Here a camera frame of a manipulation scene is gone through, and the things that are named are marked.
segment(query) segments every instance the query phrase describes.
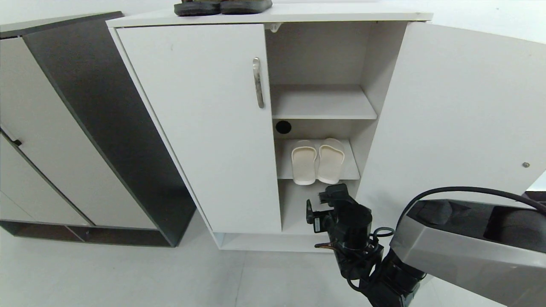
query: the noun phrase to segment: cabinet top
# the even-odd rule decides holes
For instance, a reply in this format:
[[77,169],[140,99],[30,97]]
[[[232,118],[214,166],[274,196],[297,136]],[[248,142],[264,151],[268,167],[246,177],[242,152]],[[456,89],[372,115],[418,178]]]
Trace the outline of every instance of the cabinet top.
[[109,20],[109,27],[141,27],[168,25],[196,25],[211,23],[263,23],[263,22],[305,22],[305,21],[381,21],[413,20],[427,21],[432,13],[397,7],[390,3],[274,3],[273,7],[261,14],[213,15],[178,17],[174,9],[164,9]]

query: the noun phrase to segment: closed cabinet door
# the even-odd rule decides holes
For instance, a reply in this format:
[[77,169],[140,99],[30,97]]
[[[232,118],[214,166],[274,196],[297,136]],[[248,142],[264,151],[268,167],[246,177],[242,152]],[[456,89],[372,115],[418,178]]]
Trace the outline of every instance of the closed cabinet door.
[[0,218],[89,225],[66,199],[21,156],[4,135],[0,135],[0,168],[0,191],[2,191]]
[[280,232],[263,25],[117,32],[213,231]]
[[[544,44],[410,23],[358,200],[378,226],[393,226],[431,188],[522,194],[546,169],[545,80]],[[514,204],[475,193],[432,197]]]

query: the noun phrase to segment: round hole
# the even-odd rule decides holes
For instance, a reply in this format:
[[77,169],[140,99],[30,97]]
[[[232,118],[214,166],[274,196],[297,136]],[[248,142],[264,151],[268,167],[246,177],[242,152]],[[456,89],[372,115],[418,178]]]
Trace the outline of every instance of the round hole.
[[280,121],[275,125],[275,129],[281,134],[287,134],[292,130],[292,125],[287,121]]

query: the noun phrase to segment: shoe cabinet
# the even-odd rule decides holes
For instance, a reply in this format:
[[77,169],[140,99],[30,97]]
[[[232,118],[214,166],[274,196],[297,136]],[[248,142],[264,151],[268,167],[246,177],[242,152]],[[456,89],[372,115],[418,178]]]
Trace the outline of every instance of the shoe cabinet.
[[121,12],[2,25],[0,227],[176,246],[195,211],[112,41]]
[[341,182],[374,227],[394,226],[424,190],[522,194],[546,168],[535,133],[546,129],[546,45],[431,19],[384,3],[275,4],[108,25],[218,247],[322,252],[305,202],[326,209],[326,184],[292,181],[297,140],[342,141]]

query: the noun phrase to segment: white slipper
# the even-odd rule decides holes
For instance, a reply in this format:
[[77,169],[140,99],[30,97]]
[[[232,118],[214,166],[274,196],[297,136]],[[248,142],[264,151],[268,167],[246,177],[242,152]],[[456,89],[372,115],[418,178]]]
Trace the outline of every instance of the white slipper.
[[340,181],[345,160],[345,148],[336,139],[326,139],[318,149],[321,161],[318,165],[318,180],[334,185]]
[[300,186],[308,186],[316,180],[314,161],[317,159],[317,150],[313,142],[308,140],[297,141],[292,150],[292,174],[294,182]]

